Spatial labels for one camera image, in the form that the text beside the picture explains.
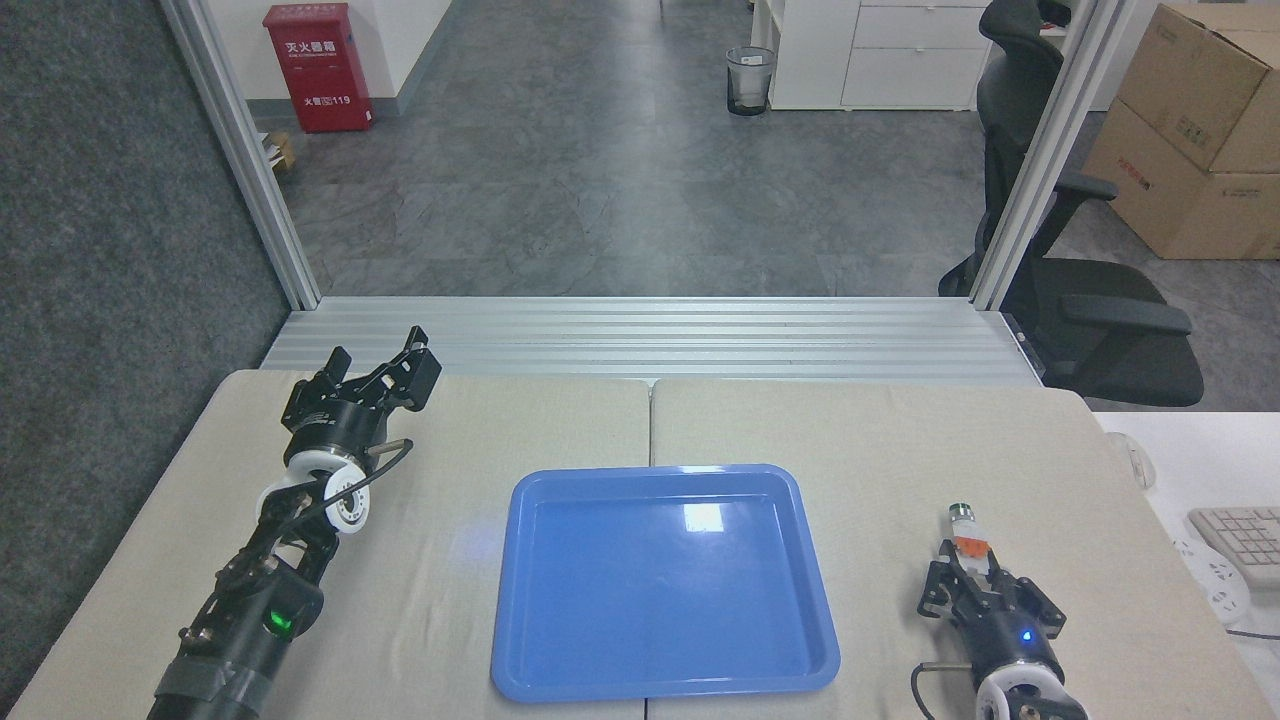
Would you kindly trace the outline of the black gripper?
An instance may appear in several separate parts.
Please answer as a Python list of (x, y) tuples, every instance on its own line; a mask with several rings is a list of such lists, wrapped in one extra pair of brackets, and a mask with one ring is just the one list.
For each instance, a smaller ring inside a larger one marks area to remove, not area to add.
[(283, 461), (316, 450), (371, 462), (369, 450), (387, 439), (389, 413), (397, 407), (412, 413), (425, 409), (440, 377), (442, 365), (428, 342), (422, 327), (413, 325), (404, 347), (390, 361), (346, 380), (346, 400), (326, 398), (339, 389), (351, 365), (349, 354), (334, 347), (326, 364), (291, 391), (282, 414), (292, 434)]
[(986, 575), (993, 598), (977, 601), (977, 575), (960, 560), (954, 541), (942, 539), (938, 552), (927, 569), (916, 611), (960, 623), (973, 685), (1015, 664), (1042, 666), (1062, 682), (1050, 642), (1064, 629), (1065, 612), (1030, 578), (1012, 575), (997, 560), (989, 561)]

